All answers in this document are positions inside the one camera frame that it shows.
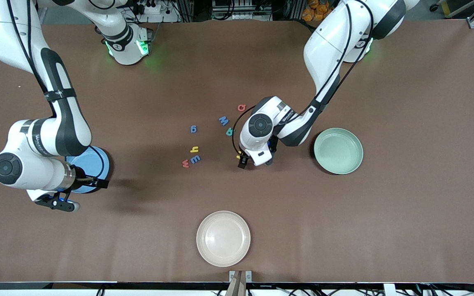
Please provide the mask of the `blue plate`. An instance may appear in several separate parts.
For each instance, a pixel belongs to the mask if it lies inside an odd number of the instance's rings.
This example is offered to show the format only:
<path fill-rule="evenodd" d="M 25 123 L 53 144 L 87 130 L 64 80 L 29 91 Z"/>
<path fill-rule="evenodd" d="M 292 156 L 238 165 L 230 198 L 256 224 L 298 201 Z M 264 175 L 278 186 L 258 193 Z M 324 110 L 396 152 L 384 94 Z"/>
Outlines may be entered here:
<path fill-rule="evenodd" d="M 86 176 L 93 176 L 98 180 L 109 180 L 112 167 L 111 160 L 107 153 L 99 147 L 89 146 L 81 155 L 65 157 L 65 161 L 83 169 Z M 73 192 L 87 194 L 98 189 L 91 187 L 91 185 L 83 185 L 73 190 Z"/>

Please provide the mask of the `beige plate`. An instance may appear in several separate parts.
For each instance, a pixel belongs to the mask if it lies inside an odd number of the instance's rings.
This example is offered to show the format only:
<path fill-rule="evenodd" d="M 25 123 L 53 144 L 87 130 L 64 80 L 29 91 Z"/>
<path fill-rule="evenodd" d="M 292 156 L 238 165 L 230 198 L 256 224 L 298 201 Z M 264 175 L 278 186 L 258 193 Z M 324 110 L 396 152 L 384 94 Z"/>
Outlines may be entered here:
<path fill-rule="evenodd" d="M 230 267 L 241 262 L 251 246 L 251 231 L 246 221 L 229 210 L 209 214 L 196 232 L 196 246 L 201 257 L 216 267 Z"/>

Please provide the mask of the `green plate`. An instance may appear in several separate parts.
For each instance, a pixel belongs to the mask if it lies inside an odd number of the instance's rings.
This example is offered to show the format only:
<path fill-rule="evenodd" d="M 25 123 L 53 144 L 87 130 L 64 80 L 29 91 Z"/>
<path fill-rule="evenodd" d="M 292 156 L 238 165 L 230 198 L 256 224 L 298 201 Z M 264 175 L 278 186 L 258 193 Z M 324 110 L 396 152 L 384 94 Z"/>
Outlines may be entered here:
<path fill-rule="evenodd" d="M 326 171 L 346 175 L 362 164 L 364 151 L 354 133 L 341 128 L 326 129 L 314 141 L 314 156 Z"/>

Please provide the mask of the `grey equipment rack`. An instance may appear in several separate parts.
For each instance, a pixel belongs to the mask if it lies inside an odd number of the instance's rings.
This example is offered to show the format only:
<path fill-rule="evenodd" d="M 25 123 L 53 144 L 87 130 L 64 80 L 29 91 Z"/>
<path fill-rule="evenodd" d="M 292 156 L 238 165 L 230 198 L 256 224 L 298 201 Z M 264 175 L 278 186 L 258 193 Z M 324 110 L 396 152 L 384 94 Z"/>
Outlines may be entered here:
<path fill-rule="evenodd" d="M 211 19 L 271 21 L 272 0 L 212 0 Z"/>

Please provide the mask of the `orange bags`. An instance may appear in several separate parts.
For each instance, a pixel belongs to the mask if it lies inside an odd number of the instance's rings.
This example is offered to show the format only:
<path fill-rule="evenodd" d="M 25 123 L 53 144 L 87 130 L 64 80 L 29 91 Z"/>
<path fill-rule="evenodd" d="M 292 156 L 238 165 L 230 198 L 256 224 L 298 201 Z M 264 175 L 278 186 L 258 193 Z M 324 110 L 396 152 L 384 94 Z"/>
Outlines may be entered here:
<path fill-rule="evenodd" d="M 301 19 L 305 22 L 322 21 L 334 10 L 329 0 L 305 0 Z"/>

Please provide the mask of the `white power strip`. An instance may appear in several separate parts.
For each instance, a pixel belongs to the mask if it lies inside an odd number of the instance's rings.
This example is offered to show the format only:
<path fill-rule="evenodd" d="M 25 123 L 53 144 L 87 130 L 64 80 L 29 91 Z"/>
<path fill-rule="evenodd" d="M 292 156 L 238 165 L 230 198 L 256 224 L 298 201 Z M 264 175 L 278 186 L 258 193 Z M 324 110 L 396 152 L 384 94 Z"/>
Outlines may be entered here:
<path fill-rule="evenodd" d="M 134 20 L 141 23 L 177 23 L 182 21 L 172 0 L 132 0 Z"/>

